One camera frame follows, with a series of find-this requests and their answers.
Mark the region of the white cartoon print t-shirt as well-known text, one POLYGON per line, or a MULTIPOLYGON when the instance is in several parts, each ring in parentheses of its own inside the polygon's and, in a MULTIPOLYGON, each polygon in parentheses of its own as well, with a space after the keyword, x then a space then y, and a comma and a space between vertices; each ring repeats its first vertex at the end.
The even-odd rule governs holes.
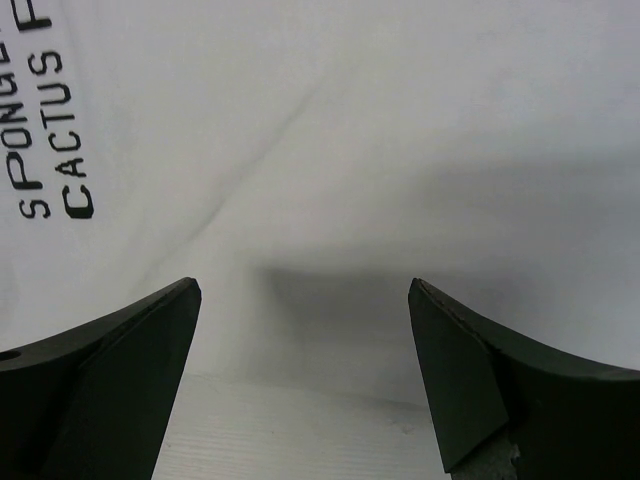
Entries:
POLYGON ((1 345, 182 277, 189 367, 422 403, 407 291, 639 365, 635 1, 5 1, 1 345))

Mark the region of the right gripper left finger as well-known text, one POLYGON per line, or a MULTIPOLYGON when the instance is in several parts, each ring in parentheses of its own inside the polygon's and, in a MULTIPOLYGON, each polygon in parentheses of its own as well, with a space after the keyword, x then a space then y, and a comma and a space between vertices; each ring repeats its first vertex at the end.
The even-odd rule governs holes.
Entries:
POLYGON ((184 278, 2 352, 2 478, 151 478, 200 306, 184 278))

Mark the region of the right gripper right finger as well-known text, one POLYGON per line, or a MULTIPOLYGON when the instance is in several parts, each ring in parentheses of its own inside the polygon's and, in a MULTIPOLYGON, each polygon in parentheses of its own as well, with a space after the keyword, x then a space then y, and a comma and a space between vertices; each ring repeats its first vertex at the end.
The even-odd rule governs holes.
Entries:
POLYGON ((540 343, 421 279, 408 304, 454 479, 635 479, 639 374, 540 343))

